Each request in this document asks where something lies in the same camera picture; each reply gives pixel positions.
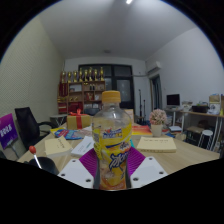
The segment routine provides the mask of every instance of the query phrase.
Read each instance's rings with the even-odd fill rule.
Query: purple sign
[[[2,148],[5,149],[12,143],[13,140],[18,138],[18,134],[14,125],[12,114],[0,117],[0,143]]]

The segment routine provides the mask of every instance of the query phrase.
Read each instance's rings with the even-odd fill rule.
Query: golden trophy
[[[100,68],[100,76],[101,76],[100,80],[104,81],[104,78],[103,78],[103,67]]]
[[[73,72],[73,77],[74,77],[73,82],[77,82],[77,71]]]
[[[83,82],[82,80],[82,69],[79,70],[79,82]]]
[[[88,79],[87,79],[87,75],[88,75],[88,70],[85,70],[85,79],[84,79],[84,81],[86,82],[86,81],[88,81]]]
[[[93,81],[92,80],[92,68],[89,68],[89,81]]]
[[[72,82],[72,73],[68,72],[68,83]]]
[[[62,72],[62,80],[61,80],[62,83],[65,83],[65,76],[66,76],[66,72],[63,71]]]
[[[94,70],[95,81],[97,81],[97,69]]]

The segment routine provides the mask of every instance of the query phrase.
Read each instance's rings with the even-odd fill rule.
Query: black chair
[[[0,150],[0,158],[1,159],[7,159],[5,154]]]
[[[88,114],[90,116],[94,116],[99,111],[100,111],[99,108],[87,108],[87,109],[84,109],[84,114]]]
[[[56,128],[55,124],[48,121],[37,123],[29,107],[15,108],[15,113],[20,128],[19,135],[27,150],[29,150],[29,146],[37,144],[49,134],[49,132],[40,131],[41,125],[49,125],[51,128]],[[40,132],[45,132],[46,134],[40,136]]]

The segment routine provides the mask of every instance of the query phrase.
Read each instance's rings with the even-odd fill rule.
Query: plastic bottle
[[[92,119],[101,190],[126,189],[126,159],[132,131],[130,116],[120,109],[119,91],[102,93],[103,109]]]

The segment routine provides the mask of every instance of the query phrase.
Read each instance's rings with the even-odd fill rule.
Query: ceiling light
[[[127,4],[131,4],[132,0],[127,0],[126,3]]]

